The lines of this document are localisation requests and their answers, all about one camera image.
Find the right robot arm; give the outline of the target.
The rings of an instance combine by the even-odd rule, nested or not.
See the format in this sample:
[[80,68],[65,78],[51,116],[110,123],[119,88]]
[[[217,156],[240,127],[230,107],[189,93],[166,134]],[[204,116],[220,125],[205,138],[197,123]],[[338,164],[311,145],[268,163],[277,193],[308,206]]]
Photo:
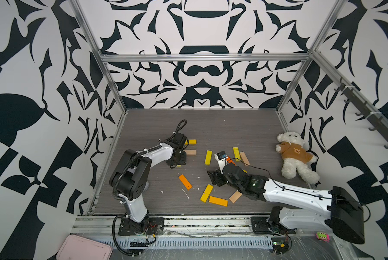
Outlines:
[[254,201],[277,203],[266,220],[273,233],[327,231],[353,244],[365,243],[364,208],[344,188],[334,186],[328,191],[297,187],[249,175],[234,164],[207,174],[212,185],[227,185]]

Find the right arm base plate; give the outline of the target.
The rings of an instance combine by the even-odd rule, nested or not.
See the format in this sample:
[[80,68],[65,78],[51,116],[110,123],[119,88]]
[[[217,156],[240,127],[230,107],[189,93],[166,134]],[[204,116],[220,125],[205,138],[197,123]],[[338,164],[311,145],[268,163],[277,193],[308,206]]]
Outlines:
[[269,217],[251,217],[252,232],[255,235],[281,236],[285,234],[296,234],[295,230],[287,229],[279,223],[269,221]]

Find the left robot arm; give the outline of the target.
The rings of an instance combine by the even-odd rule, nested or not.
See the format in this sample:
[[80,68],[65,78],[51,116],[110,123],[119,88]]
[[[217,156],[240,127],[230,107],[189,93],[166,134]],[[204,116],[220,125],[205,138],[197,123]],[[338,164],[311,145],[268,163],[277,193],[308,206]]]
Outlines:
[[165,161],[170,168],[185,164],[184,149],[189,145],[187,137],[174,132],[164,142],[139,151],[126,150],[112,173],[109,184],[112,196],[126,209],[124,221],[135,233],[147,229],[149,213],[143,193],[148,187],[148,176],[152,167]]

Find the yellow block top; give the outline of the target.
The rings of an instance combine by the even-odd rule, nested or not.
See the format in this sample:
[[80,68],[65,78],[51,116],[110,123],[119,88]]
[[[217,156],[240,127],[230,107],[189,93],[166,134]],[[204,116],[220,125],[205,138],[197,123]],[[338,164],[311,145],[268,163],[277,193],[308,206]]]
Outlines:
[[197,140],[196,139],[189,139],[188,140],[188,144],[189,145],[196,145],[197,144]]

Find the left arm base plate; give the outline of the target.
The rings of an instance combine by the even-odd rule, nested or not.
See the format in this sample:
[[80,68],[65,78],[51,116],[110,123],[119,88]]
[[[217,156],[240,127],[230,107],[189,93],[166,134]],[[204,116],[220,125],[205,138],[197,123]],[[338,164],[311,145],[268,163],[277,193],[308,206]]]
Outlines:
[[118,234],[120,236],[133,235],[161,235],[163,233],[165,219],[162,217],[149,217],[137,223],[130,218],[124,218],[120,222]]

